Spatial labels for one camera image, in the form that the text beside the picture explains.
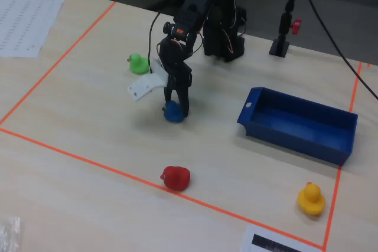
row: red rubber duck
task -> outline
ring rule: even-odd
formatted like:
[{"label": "red rubber duck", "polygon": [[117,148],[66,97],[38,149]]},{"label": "red rubber duck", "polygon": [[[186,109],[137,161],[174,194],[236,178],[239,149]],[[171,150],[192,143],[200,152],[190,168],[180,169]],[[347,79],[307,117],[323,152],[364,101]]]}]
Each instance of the red rubber duck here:
[{"label": "red rubber duck", "polygon": [[160,176],[164,184],[170,190],[183,191],[188,187],[190,181],[190,171],[180,166],[168,166]]}]

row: orange tape line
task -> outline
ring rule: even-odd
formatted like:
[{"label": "orange tape line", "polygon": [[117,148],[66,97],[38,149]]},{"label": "orange tape line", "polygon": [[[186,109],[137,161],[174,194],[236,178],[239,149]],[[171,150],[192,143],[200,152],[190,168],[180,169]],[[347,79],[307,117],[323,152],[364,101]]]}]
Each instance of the orange tape line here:
[{"label": "orange tape line", "polygon": [[341,176],[341,166],[339,166],[337,169],[335,188],[333,190],[332,203],[331,203],[331,208],[330,208],[330,214],[328,216],[327,228],[325,229],[325,237],[324,237],[322,251],[325,251],[327,249],[328,238],[330,237],[330,230],[331,230],[331,224],[332,224],[332,219],[333,219],[333,212],[335,210],[338,185],[340,183],[340,176]]},{"label": "orange tape line", "polygon": [[[362,62],[360,62],[359,69],[357,70],[358,75],[361,74],[361,69],[362,69]],[[354,87],[353,87],[352,97],[350,99],[349,112],[353,111],[354,100],[356,99],[356,93],[357,93],[357,87],[359,85],[359,81],[360,80],[357,77],[354,80]],[[339,166],[338,169],[337,169],[335,188],[333,190],[333,197],[332,197],[332,203],[331,203],[331,208],[330,208],[330,214],[328,216],[327,228],[325,229],[325,236],[324,236],[323,247],[322,247],[322,251],[324,251],[324,252],[327,249],[328,239],[330,237],[331,224],[332,224],[332,219],[333,219],[333,212],[335,210],[338,185],[340,183],[341,169],[342,169],[341,166]]]},{"label": "orange tape line", "polygon": [[315,244],[315,243],[312,243],[312,242],[310,242],[310,241],[308,241],[308,240],[306,240],[306,239],[303,239],[303,238],[297,237],[297,236],[295,236],[295,235],[293,235],[293,234],[290,234],[290,233],[286,233],[286,232],[284,232],[284,231],[281,231],[281,230],[278,230],[278,229],[276,229],[276,228],[270,227],[270,226],[268,226],[268,225],[266,225],[266,224],[262,224],[261,222],[257,222],[257,221],[251,220],[251,219],[249,219],[249,218],[243,217],[243,216],[241,216],[241,215],[237,215],[237,214],[235,214],[235,213],[233,213],[233,212],[226,211],[226,210],[221,209],[221,208],[219,208],[219,207],[215,207],[215,206],[210,205],[210,204],[208,204],[208,203],[205,203],[205,202],[203,202],[203,201],[200,201],[200,200],[197,200],[197,199],[195,199],[195,198],[192,198],[192,197],[186,196],[186,195],[184,195],[184,194],[182,194],[182,193],[178,193],[178,192],[175,192],[175,191],[171,191],[171,190],[169,190],[169,189],[166,188],[166,187],[163,187],[163,186],[160,186],[160,185],[158,185],[158,184],[155,184],[155,183],[149,182],[149,181],[144,180],[144,179],[142,179],[142,178],[139,178],[139,177],[137,177],[137,176],[134,176],[134,175],[131,175],[131,174],[127,174],[126,172],[120,171],[120,170],[118,170],[118,169],[111,168],[111,167],[109,167],[109,166],[107,166],[107,165],[103,165],[103,164],[98,163],[98,162],[95,162],[95,161],[91,161],[90,159],[82,158],[81,156],[74,155],[73,153],[66,152],[66,151],[64,151],[64,150],[61,150],[61,149],[55,148],[55,147],[53,147],[53,146],[47,145],[47,144],[45,144],[45,143],[39,142],[39,141],[37,141],[37,140],[34,140],[34,139],[31,139],[31,138],[25,137],[25,136],[23,136],[23,135],[20,135],[20,134],[14,133],[14,132],[12,132],[12,131],[9,131],[9,130],[3,129],[3,128],[0,128],[0,131],[2,131],[2,132],[4,132],[4,133],[7,133],[7,134],[10,134],[10,135],[12,135],[12,136],[18,137],[18,138],[20,138],[20,139],[23,139],[23,140],[29,141],[29,142],[34,143],[34,144],[36,144],[36,145],[42,146],[42,147],[44,147],[44,148],[47,148],[47,149],[53,150],[53,151],[55,151],[55,152],[61,153],[61,154],[63,154],[63,155],[70,156],[71,158],[78,159],[78,160],[80,160],[80,161],[82,161],[82,162],[86,162],[86,163],[89,163],[89,164],[91,164],[91,165],[98,166],[99,168],[106,169],[107,171],[114,172],[115,174],[119,174],[119,175],[125,176],[125,177],[127,177],[127,178],[133,179],[133,180],[138,181],[138,182],[140,182],[140,183],[143,183],[143,184],[145,184],[145,185],[148,185],[148,186],[154,187],[154,188],[156,188],[156,189],[159,189],[159,190],[162,190],[162,191],[168,192],[168,193],[170,193],[170,194],[176,195],[176,196],[178,196],[178,197],[180,197],[180,198],[186,199],[186,200],[188,200],[188,201],[191,201],[191,202],[196,203],[196,204],[198,204],[198,205],[204,206],[204,207],[209,208],[209,209],[211,209],[211,210],[215,210],[215,211],[220,212],[220,213],[222,213],[222,214],[229,215],[229,216],[231,216],[231,217],[237,218],[237,219],[242,220],[242,221],[245,221],[245,222],[249,222],[250,224],[258,225],[258,226],[263,227],[263,228],[265,228],[265,229],[267,229],[267,230],[274,231],[275,233],[279,233],[279,234],[284,235],[284,236],[286,236],[286,237],[289,237],[289,238],[292,238],[292,239],[294,239],[294,240],[297,240],[297,241],[300,241],[300,242],[302,242],[302,243],[305,243],[305,244],[307,244],[307,245],[309,245],[309,246],[313,246],[313,247],[315,247],[315,248],[322,249],[322,246],[320,246],[320,245],[318,245],[318,244]]},{"label": "orange tape line", "polygon": [[95,20],[95,22],[85,31],[84,34],[80,36],[80,38],[75,41],[75,43],[58,59],[58,61],[36,82],[36,84],[22,97],[21,100],[4,116],[2,120],[0,120],[0,125],[6,121],[6,119],[17,109],[18,106],[38,87],[39,84],[54,70],[55,67],[67,56],[68,53],[89,33],[90,30],[113,8],[116,2],[113,2],[105,12]]},{"label": "orange tape line", "polygon": [[[357,70],[357,74],[361,74],[361,68],[362,68],[362,62],[360,62],[359,69]],[[352,92],[352,98],[350,100],[350,105],[349,105],[349,112],[353,111],[353,106],[354,106],[354,99],[356,98],[356,93],[357,93],[357,87],[359,85],[359,79],[356,77],[354,80],[354,87],[353,87],[353,92]]]}]

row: blue plastic tray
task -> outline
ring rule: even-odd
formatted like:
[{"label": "blue plastic tray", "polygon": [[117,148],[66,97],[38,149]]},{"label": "blue plastic tray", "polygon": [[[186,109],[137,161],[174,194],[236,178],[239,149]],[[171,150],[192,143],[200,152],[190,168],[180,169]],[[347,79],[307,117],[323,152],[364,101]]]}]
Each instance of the blue plastic tray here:
[{"label": "blue plastic tray", "polygon": [[237,120],[248,136],[343,165],[358,116],[264,87],[252,88]]}]

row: wire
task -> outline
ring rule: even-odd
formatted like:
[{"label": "wire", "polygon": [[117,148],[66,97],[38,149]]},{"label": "wire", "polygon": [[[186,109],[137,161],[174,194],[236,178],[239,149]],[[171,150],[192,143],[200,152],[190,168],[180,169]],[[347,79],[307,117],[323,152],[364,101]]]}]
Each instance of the wire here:
[{"label": "wire", "polygon": [[155,16],[155,19],[153,20],[152,24],[151,24],[151,27],[149,29],[149,35],[148,35],[148,56],[147,56],[147,59],[148,59],[148,67],[151,66],[151,63],[149,61],[149,57],[151,55],[151,34],[152,34],[152,28],[154,27],[154,24],[157,20],[157,18],[159,17],[159,15],[161,14],[161,12],[157,13],[156,16]]},{"label": "wire", "polygon": [[348,62],[348,60],[341,53],[339,47],[337,46],[336,42],[334,41],[334,39],[331,36],[330,32],[328,31],[327,27],[324,25],[322,19],[320,18],[319,13],[316,10],[316,8],[315,8],[314,3],[312,2],[312,0],[308,0],[308,2],[311,5],[311,8],[314,11],[315,16],[318,18],[321,26],[323,27],[323,29],[324,29],[325,33],[327,34],[327,36],[330,38],[330,41],[332,42],[333,46],[337,50],[337,52],[340,55],[340,57],[345,61],[345,63],[349,66],[350,70],[352,70],[352,72],[354,73],[354,75],[356,75],[356,77],[361,81],[361,83],[365,86],[365,88],[368,89],[368,91],[371,92],[371,94],[378,100],[378,96],[375,94],[375,92],[373,92],[373,90],[365,83],[365,81],[362,80],[362,78],[360,77],[360,75],[355,71],[355,69],[352,67],[352,65],[350,65],[350,63]]},{"label": "wire", "polygon": [[227,37],[227,39],[229,40],[229,46],[227,47],[228,49],[229,49],[229,51],[232,53],[232,54],[234,54],[234,49],[232,48],[232,44],[231,44],[231,41],[230,41],[230,37],[229,37],[229,35],[227,35],[227,32],[224,30],[224,29],[222,29],[222,31],[224,32],[224,34],[226,35],[226,37]]},{"label": "wire", "polygon": [[[164,4],[164,6],[161,8],[162,10],[165,8],[165,7],[168,7],[170,6],[171,4],[173,4],[176,0],[170,0],[169,2],[167,2],[166,4]],[[154,24],[156,22],[156,20],[158,19],[158,17],[160,16],[161,14],[161,10],[159,11],[159,13],[157,13],[157,15],[155,16],[155,19],[153,20],[152,24],[151,24],[151,27],[149,29],[149,35],[148,35],[148,56],[147,56],[147,60],[148,60],[148,66],[150,67],[151,66],[151,62],[149,60],[150,56],[151,56],[151,34],[152,34],[152,28],[154,27]]]},{"label": "wire", "polygon": [[230,28],[233,28],[236,24],[236,2],[235,2],[235,0],[234,0],[234,10],[235,10],[234,24],[232,24],[232,26]]},{"label": "wire", "polygon": [[238,35],[238,37],[241,37],[242,35],[244,35],[245,33],[246,33],[246,31],[247,31],[247,21],[244,19],[244,18],[241,18],[242,20],[243,20],[243,22],[244,22],[244,31],[240,34],[240,35]]},{"label": "wire", "polygon": [[165,70],[164,68],[164,65],[163,65],[163,61],[161,61],[161,58],[160,58],[160,52],[158,50],[158,47],[160,46],[160,42],[156,45],[156,52],[158,54],[158,57],[159,57],[159,60],[160,60],[160,64],[161,64],[161,67],[163,67],[163,69]]},{"label": "wire", "polygon": [[[202,47],[202,45],[203,45],[203,36],[202,36],[202,34],[199,32],[199,35],[201,36],[201,45],[195,50],[195,51],[193,51],[192,53],[189,53],[189,55],[193,55],[193,54],[195,54],[198,50],[200,50],[200,48]],[[176,40],[171,40],[171,41],[173,41],[173,42],[176,42],[179,46],[180,46],[180,48],[181,48],[181,50],[183,50],[183,47],[181,46],[181,44],[178,42],[178,41],[176,41]],[[158,57],[159,57],[159,60],[160,60],[160,63],[161,63],[161,66],[163,67],[163,69],[165,70],[165,68],[164,68],[164,64],[163,64],[163,61],[161,61],[161,58],[160,58],[160,51],[159,51],[159,49],[158,49],[158,47],[161,45],[161,43],[159,42],[157,45],[156,45],[156,52],[157,52],[157,54],[158,54]]]},{"label": "wire", "polygon": [[181,50],[183,50],[183,47],[181,46],[181,44],[177,41],[177,40],[173,40],[171,39],[171,42],[174,42],[176,45],[178,45],[180,47]]},{"label": "wire", "polygon": [[198,50],[200,50],[200,48],[202,47],[202,45],[203,45],[203,36],[202,36],[202,34],[199,32],[199,35],[201,36],[201,45],[200,45],[200,47],[198,47],[195,51],[193,51],[192,53],[190,53],[189,55],[193,55],[193,54],[195,54]]}]

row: red knob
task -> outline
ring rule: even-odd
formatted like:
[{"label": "red knob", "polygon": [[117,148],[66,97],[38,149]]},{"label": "red knob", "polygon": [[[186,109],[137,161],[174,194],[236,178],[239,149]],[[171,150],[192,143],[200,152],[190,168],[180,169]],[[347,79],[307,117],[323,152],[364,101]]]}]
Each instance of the red knob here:
[{"label": "red knob", "polygon": [[299,28],[301,27],[302,19],[297,19],[294,21],[294,23],[291,23],[290,28],[293,29],[293,35],[296,35],[299,31]]}]

